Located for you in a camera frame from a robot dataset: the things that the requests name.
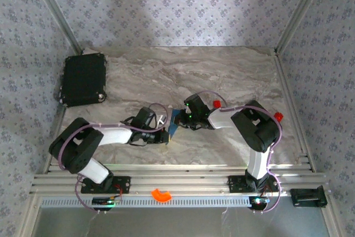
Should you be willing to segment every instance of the orange plastic piece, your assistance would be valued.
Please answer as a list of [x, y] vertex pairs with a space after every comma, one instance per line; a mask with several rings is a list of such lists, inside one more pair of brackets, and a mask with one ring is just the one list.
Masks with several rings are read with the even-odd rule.
[[165, 193], [161, 193], [159, 189], [155, 189], [150, 193], [156, 201], [161, 203], [169, 202], [172, 199], [172, 196], [168, 191], [166, 191]]

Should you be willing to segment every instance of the red cap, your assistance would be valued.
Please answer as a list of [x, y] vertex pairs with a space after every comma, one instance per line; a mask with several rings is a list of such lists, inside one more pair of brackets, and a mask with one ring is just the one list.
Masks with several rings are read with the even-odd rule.
[[283, 115], [282, 115], [282, 113], [280, 113], [280, 112], [276, 112], [275, 115], [274, 115], [274, 118], [275, 118], [278, 122], [281, 122], [282, 119], [283, 119]]
[[213, 107], [214, 108], [220, 108], [222, 106], [221, 101], [219, 100], [214, 100], [213, 101]]

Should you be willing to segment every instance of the patterned wall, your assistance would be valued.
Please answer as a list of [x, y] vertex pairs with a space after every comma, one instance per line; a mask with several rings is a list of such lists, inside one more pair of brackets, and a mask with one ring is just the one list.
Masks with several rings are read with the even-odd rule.
[[355, 236], [355, 1], [314, 0], [283, 55], [317, 169]]
[[14, 236], [53, 138], [58, 78], [72, 54], [43, 0], [0, 0], [0, 236]]
[[274, 47], [298, 1], [57, 0], [83, 47]]

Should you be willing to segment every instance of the black box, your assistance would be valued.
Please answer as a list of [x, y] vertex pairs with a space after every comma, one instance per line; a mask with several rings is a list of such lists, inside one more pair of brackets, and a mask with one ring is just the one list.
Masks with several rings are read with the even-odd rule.
[[101, 53], [66, 58], [59, 102], [74, 107], [105, 101], [106, 63]]

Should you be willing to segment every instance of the metal frame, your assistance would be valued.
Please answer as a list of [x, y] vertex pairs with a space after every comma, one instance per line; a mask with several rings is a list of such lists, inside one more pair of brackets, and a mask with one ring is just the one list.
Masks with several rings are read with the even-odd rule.
[[[302, 152], [297, 164], [271, 165], [271, 171], [275, 173], [281, 182], [282, 196], [289, 196], [291, 188], [314, 189], [320, 185], [324, 186], [328, 205], [322, 208], [322, 213], [330, 236], [345, 236], [339, 212], [334, 203], [333, 196], [327, 183], [326, 175], [317, 173], [314, 161], [310, 155], [310, 148], [305, 139], [305, 131], [300, 118], [296, 112], [295, 101], [290, 93], [289, 85], [284, 76], [283, 68], [279, 57], [275, 59], [277, 74], [285, 97], [287, 109], [292, 118], [295, 130], [296, 144]], [[60, 170], [57, 161], [50, 159], [43, 173], [34, 178], [30, 197], [23, 215], [22, 227], [16, 236], [31, 236], [39, 207], [43, 201], [53, 197], [73, 199], [74, 184], [76, 175]], [[249, 195], [230, 194], [227, 186], [229, 175], [244, 175], [246, 167], [229, 167], [226, 165], [107, 165], [115, 175], [131, 176], [129, 199], [140, 199], [150, 196], [150, 192], [156, 188], [168, 190], [173, 196], [178, 197], [227, 197]]]

